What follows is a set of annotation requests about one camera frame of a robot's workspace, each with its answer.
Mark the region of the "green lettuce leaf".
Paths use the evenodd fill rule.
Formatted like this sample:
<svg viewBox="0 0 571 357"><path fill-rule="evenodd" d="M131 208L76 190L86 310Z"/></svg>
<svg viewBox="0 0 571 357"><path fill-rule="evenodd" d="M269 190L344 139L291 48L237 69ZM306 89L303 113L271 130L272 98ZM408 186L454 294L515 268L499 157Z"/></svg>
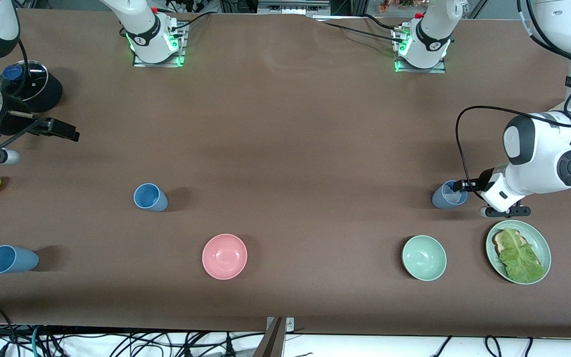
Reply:
<svg viewBox="0 0 571 357"><path fill-rule="evenodd" d="M506 228L494 237L499 260L505 267L506 276L516 283L535 283L546 274L546 269L526 241L516 229Z"/></svg>

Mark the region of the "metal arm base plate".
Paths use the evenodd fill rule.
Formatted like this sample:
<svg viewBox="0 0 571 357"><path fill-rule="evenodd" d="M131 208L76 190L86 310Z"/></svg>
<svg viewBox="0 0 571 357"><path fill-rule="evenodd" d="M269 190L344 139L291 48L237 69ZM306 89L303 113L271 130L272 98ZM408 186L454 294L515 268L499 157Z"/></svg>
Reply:
<svg viewBox="0 0 571 357"><path fill-rule="evenodd" d="M422 58L419 57L418 41L412 39L410 35L410 28L405 26L396 26L394 29L390 30L392 39L395 40L393 45L394 50L394 61L395 61L395 72L416 72L416 73L431 73L431 74L444 74L446 72L446 64L444 62L444 56L447 54L447 50L438 50L437 52L431 52L426 55L428 60L437 59L438 62L434 63L432 67L422 68L414 65L410 60L417 60L419 64L422 64Z"/></svg>
<svg viewBox="0 0 571 357"><path fill-rule="evenodd" d="M190 27L165 30L147 47L130 41L134 67L183 67Z"/></svg>

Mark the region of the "pale green bowl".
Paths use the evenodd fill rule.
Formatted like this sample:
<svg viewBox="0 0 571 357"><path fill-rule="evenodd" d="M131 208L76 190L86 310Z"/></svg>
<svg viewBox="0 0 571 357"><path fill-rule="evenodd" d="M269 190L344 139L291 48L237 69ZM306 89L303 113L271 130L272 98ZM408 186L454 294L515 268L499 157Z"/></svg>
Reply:
<svg viewBox="0 0 571 357"><path fill-rule="evenodd" d="M433 282L442 277L447 268L447 254L442 244L433 237L411 237L401 251L404 269L415 279Z"/></svg>

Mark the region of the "grey metal device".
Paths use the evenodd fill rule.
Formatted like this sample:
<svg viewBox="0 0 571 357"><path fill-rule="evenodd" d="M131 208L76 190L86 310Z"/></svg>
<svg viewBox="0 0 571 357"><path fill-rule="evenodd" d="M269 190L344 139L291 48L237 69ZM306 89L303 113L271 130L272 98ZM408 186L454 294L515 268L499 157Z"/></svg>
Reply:
<svg viewBox="0 0 571 357"><path fill-rule="evenodd" d="M330 16L330 0L258 0L257 14L303 14Z"/></svg>

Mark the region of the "pink bowl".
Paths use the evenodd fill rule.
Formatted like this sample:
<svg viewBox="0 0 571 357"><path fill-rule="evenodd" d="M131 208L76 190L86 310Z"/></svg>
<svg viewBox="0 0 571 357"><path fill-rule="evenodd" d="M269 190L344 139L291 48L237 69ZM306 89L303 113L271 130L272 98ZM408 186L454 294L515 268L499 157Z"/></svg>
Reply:
<svg viewBox="0 0 571 357"><path fill-rule="evenodd" d="M216 280L230 280L242 273L247 264L244 242L232 234L220 234L206 242L202 252L202 266Z"/></svg>

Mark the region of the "black cooking pot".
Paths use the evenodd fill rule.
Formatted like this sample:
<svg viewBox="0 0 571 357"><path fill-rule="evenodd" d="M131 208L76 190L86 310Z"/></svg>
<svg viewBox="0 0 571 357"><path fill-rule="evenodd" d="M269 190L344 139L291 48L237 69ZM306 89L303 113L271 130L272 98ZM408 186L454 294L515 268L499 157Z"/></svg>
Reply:
<svg viewBox="0 0 571 357"><path fill-rule="evenodd" d="M45 88L33 99L23 100L34 113L43 113L54 108L62 98L61 82L46 68L49 77Z"/></svg>

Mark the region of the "pale green plate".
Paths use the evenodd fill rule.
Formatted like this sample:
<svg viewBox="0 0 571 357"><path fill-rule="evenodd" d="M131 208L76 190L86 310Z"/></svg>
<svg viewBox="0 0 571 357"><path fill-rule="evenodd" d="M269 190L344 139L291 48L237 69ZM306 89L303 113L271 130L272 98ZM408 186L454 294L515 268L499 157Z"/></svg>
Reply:
<svg viewBox="0 0 571 357"><path fill-rule="evenodd" d="M513 280L510 280L510 278L506 276L505 267L499 260L498 253L496 252L496 246L493 242L494 235L496 235L496 233L506 228L512 228L518 230L519 232L521 232L523 237L526 238L526 240L532 245L533 251L536 253L537 257L541 261L541 265L544 267L544 269L546 269L545 276L535 283L542 281L548 275L552 263L552 256L548 246L548 242L546 242L543 235L536 228L522 221L515 221L515 220L500 221L494 224L494 226L490 228L490 231L487 233L485 239L485 253L490 265L499 275L505 278L508 282L516 283ZM529 284L516 283L516 284L532 285L534 283L529 283Z"/></svg>

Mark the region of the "glass lid with blue knob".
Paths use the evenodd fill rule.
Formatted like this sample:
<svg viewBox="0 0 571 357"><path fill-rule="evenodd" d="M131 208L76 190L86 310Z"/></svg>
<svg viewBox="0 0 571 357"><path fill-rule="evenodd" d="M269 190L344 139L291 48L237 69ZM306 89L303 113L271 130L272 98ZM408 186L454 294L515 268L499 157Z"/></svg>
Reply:
<svg viewBox="0 0 571 357"><path fill-rule="evenodd" d="M22 100L37 97L46 86L48 71L43 64L30 60L8 65L0 73L0 88L3 92Z"/></svg>

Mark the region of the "silver metal bracket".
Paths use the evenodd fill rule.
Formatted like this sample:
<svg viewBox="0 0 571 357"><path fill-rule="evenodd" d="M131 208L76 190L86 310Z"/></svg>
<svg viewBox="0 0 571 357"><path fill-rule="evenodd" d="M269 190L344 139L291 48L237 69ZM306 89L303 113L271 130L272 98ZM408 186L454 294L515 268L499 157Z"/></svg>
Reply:
<svg viewBox="0 0 571 357"><path fill-rule="evenodd" d="M267 326L266 326L266 330L269 330L270 326L272 325L272 322L274 321L276 317L270 316L267 318ZM292 333L295 330L295 318L294 317L287 317L287 318L283 318L283 320L286 323L286 328L285 331L287 333Z"/></svg>

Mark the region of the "grey metal pole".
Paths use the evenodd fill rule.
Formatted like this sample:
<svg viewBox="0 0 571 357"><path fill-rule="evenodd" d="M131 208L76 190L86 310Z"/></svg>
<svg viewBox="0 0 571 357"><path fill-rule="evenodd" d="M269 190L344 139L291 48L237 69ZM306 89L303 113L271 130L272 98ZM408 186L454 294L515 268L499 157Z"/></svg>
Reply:
<svg viewBox="0 0 571 357"><path fill-rule="evenodd" d="M270 319L267 331L252 357L283 357L287 327L287 318L274 317Z"/></svg>

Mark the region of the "toasted bread slice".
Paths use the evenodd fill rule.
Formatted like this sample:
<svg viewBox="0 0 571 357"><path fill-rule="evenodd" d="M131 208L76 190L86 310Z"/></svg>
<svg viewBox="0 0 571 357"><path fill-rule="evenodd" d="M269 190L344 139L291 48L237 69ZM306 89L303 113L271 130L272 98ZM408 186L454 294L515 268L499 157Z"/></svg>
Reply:
<svg viewBox="0 0 571 357"><path fill-rule="evenodd" d="M506 228L494 235L493 242L499 259L505 266L541 266L532 245L516 229Z"/></svg>

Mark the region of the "blue plastic cup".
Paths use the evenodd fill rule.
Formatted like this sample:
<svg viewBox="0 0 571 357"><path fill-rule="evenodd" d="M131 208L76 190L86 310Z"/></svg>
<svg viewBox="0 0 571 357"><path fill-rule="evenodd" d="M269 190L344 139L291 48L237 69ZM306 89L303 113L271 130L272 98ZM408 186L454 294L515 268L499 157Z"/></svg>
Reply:
<svg viewBox="0 0 571 357"><path fill-rule="evenodd" d="M163 212L168 207L165 193L154 183L138 186L134 191L133 201L138 208L148 212Z"/></svg>
<svg viewBox="0 0 571 357"><path fill-rule="evenodd" d="M455 180L446 181L431 197L431 203L438 209L451 209L463 205L468 199L468 192L454 191Z"/></svg>
<svg viewBox="0 0 571 357"><path fill-rule="evenodd" d="M39 256L29 249L11 245L0 246L0 274L31 271L39 264Z"/></svg>

